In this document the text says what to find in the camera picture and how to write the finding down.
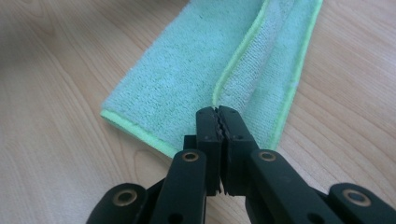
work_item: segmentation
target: wooden table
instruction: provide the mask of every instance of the wooden table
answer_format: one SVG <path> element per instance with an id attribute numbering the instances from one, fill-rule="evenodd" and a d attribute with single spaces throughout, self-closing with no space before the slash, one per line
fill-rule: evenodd
<path id="1" fill-rule="evenodd" d="M 0 2 L 0 223 L 84 223 L 170 159 L 100 104 L 187 0 Z M 396 2 L 325 1 L 278 151 L 312 187 L 357 183 L 396 206 Z M 248 223 L 243 198 L 207 223 Z"/>

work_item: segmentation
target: wood grain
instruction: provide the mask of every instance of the wood grain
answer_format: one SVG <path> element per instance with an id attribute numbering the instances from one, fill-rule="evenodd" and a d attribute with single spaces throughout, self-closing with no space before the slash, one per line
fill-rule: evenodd
<path id="1" fill-rule="evenodd" d="M 0 2 L 0 223 L 84 223 L 111 187 L 170 159 L 100 104 L 187 0 Z M 396 207 L 396 2 L 325 1 L 278 151 L 313 187 L 357 183 Z M 248 223 L 243 198 L 206 223 Z"/>

